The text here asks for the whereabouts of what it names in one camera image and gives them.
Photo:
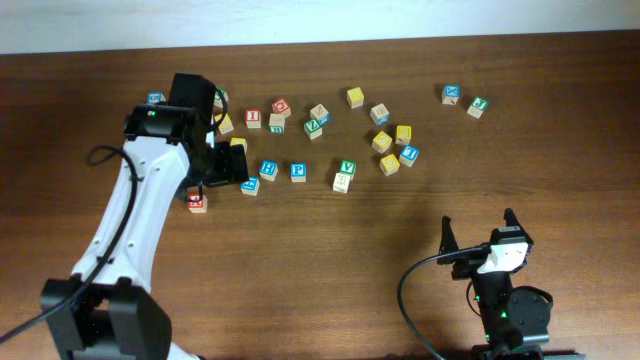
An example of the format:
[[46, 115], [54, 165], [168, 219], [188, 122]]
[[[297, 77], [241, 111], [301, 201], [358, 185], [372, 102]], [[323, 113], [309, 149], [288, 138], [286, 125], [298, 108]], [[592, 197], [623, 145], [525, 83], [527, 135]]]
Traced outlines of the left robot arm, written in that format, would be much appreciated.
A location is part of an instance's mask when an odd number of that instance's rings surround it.
[[126, 117], [123, 146], [108, 150], [121, 165], [98, 230], [70, 277], [48, 280], [41, 293], [61, 358], [191, 358], [151, 296], [151, 275], [174, 197], [249, 177], [242, 146], [206, 140], [217, 130], [216, 91], [201, 75], [178, 73], [167, 101]]

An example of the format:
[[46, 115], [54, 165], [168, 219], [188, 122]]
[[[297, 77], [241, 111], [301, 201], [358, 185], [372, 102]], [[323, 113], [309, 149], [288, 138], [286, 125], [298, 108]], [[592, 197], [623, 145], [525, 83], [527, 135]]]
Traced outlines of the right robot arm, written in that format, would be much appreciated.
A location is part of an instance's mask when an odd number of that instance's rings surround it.
[[451, 227], [442, 218], [439, 265], [452, 267], [455, 281], [468, 280], [474, 290], [487, 343], [472, 348], [473, 359], [584, 359], [571, 350], [545, 352], [550, 341], [553, 297], [532, 287], [512, 284], [511, 276], [524, 268], [534, 242], [512, 209], [504, 211], [505, 225], [488, 241], [461, 249]]

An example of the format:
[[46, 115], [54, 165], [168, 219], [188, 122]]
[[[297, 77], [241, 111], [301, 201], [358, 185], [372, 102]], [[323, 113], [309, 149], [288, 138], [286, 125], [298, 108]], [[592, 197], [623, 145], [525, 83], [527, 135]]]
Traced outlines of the red letter I block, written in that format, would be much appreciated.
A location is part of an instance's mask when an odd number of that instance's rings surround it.
[[246, 126], [249, 129], [259, 129], [261, 127], [261, 111], [256, 109], [250, 109], [246, 111], [245, 121]]

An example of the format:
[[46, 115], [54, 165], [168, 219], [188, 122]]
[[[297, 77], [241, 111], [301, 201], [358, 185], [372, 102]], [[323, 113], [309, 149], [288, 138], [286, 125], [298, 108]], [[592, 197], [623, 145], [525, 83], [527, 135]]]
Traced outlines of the red letter A block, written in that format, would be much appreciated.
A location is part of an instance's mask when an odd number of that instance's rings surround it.
[[191, 213], [206, 213], [208, 210], [208, 199], [205, 195], [190, 194], [188, 196], [187, 207]]

